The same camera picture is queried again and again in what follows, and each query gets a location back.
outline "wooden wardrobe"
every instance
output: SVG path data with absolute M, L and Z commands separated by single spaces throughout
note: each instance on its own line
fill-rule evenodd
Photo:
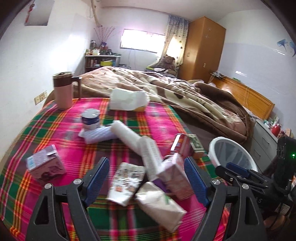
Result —
M 216 71 L 220 63 L 225 32 L 224 27 L 206 17 L 191 22 L 178 78 L 208 83 L 210 73 Z

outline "ceiling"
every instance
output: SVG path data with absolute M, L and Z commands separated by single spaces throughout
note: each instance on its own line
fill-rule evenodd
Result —
M 188 20 L 206 16 L 213 21 L 219 21 L 231 12 L 268 9 L 261 0 L 101 0 L 101 7 L 137 7 Z

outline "red bottle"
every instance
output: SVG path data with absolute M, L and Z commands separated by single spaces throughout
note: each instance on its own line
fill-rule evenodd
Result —
M 280 131 L 281 131 L 281 125 L 279 123 L 277 123 L 271 130 L 272 134 L 274 134 L 276 137 L 278 136 Z

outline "white drawer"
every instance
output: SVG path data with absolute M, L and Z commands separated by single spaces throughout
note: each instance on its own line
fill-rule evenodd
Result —
M 261 146 L 254 138 L 252 138 L 250 155 L 254 159 L 261 172 L 264 172 L 264 170 L 271 163 L 271 158 L 269 158 L 269 156 L 265 153 L 265 151 L 261 148 Z
M 265 151 L 268 157 L 273 160 L 276 156 L 277 143 L 270 135 L 273 134 L 271 132 L 268 133 L 260 124 L 256 123 L 253 138 Z

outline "curtain rod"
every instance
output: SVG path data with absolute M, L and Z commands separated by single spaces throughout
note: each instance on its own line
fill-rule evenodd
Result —
M 139 9 L 139 10 L 145 10 L 145 11 L 150 11 L 150 12 L 157 12 L 157 13 L 162 13 L 162 14 L 166 14 L 166 15 L 172 15 L 178 18 L 183 18 L 174 14 L 170 14 L 167 12 L 162 12 L 162 11 L 158 11 L 158 10 L 153 10 L 153 9 L 149 9 L 149 8 L 141 8 L 141 7 L 125 7 L 125 6 L 112 6 L 112 7 L 102 7 L 102 9 L 108 9 L 108 8 L 128 8 L 128 9 Z

